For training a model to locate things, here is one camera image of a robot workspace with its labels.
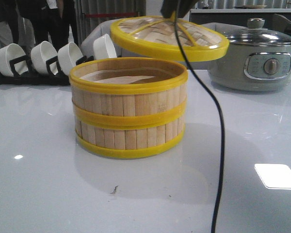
black dish rack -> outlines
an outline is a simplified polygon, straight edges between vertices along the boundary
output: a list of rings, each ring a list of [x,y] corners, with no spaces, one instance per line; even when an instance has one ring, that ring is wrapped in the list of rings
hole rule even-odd
[[[94,59],[93,56],[87,57],[83,56],[79,60],[76,61],[76,65],[79,65],[84,62],[92,61]],[[28,67],[28,71],[19,74],[15,69],[15,64],[20,62],[26,62]],[[56,63],[58,73],[53,74],[50,69],[50,65]],[[13,76],[4,76],[0,72],[0,85],[1,84],[14,84],[14,85],[70,85],[69,77],[65,75],[59,65],[58,57],[52,57],[46,61],[46,67],[48,71],[48,75],[41,75],[36,70],[34,70],[32,66],[32,61],[28,55],[24,55],[10,61],[11,71]]]

bamboo steamer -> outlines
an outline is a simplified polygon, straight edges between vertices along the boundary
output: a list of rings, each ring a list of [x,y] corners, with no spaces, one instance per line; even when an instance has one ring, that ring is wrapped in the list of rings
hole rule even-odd
[[[70,72],[77,140],[113,158],[142,158],[184,134],[186,67],[153,58],[83,63]]]

woven bamboo lid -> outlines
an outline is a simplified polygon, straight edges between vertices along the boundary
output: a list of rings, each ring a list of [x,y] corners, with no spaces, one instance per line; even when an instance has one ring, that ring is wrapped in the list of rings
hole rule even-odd
[[[182,19],[178,19],[178,35],[189,61],[221,58],[229,45],[220,33]],[[118,20],[111,25],[111,37],[119,46],[144,56],[184,60],[171,18],[151,16]]]

yellow plastic rim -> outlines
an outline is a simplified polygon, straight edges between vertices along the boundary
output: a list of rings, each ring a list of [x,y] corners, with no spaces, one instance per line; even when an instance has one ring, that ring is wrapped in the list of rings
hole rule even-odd
[[[156,17],[156,16],[152,16],[152,17],[161,18],[160,21],[156,21],[155,23],[160,23],[166,20],[170,20],[170,19],[164,19],[162,17]],[[135,52],[147,57],[155,57],[155,58],[173,60],[173,61],[184,61],[183,56],[178,46],[149,42],[143,39],[135,38],[133,36],[135,32],[132,32],[132,33],[123,32],[119,28],[119,25],[123,21],[129,20],[129,19],[132,19],[132,18],[125,18],[111,24],[110,29],[111,29],[111,38],[113,42],[115,42],[119,46],[129,51],[132,51],[132,52]],[[183,49],[188,57],[188,60],[192,62],[203,62],[203,61],[211,61],[211,60],[215,60],[215,59],[223,57],[226,54],[227,48],[229,46],[229,41],[223,35],[221,35],[220,33],[216,31],[213,31],[211,29],[208,29],[200,25],[199,27],[204,28],[213,34],[220,36],[222,41],[217,46],[213,46],[213,47],[212,46],[203,47],[203,46],[198,46],[198,45],[195,45],[192,47],[183,46]]]
[[[162,145],[144,148],[144,149],[136,149],[136,150],[116,150],[116,149],[98,147],[96,145],[93,145],[83,140],[77,133],[76,135],[77,135],[77,140],[83,147],[99,155],[112,157],[112,158],[119,158],[119,159],[137,159],[137,158],[149,157],[155,154],[160,154],[164,151],[171,149],[182,140],[183,135],[184,135],[184,129],[178,136],[174,137],[172,140]]]
[[[139,130],[172,122],[184,114],[185,107],[186,100],[168,111],[145,116],[107,116],[86,111],[75,104],[73,111],[77,119],[88,125],[113,130]]]
[[[183,72],[176,77],[166,79],[163,81],[152,82],[152,83],[143,83],[143,84],[105,84],[105,83],[95,83],[87,80],[83,80],[80,77],[75,75],[76,70],[84,66],[90,66],[103,61],[114,62],[118,59],[127,60],[153,60],[154,62],[160,63],[172,63],[175,66],[178,66]],[[144,58],[144,57],[122,57],[122,58],[109,58],[96,60],[91,62],[82,63],[71,69],[69,75],[69,81],[72,86],[79,88],[81,90],[86,90],[89,92],[103,93],[103,94],[113,94],[113,95],[136,95],[136,94],[148,94],[161,92],[169,90],[184,84],[188,80],[188,72],[184,65],[181,65],[177,62],[172,61],[163,61],[160,59],[154,58]]]

glossy table surface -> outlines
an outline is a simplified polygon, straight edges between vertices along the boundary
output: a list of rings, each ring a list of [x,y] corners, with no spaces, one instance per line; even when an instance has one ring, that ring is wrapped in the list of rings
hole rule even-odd
[[[291,190],[266,188],[255,171],[291,169],[291,84],[250,93],[197,73],[226,124],[217,232],[291,233]],[[0,85],[0,233],[209,233],[219,159],[219,117],[192,75],[183,140],[136,160],[76,142],[69,86]]]

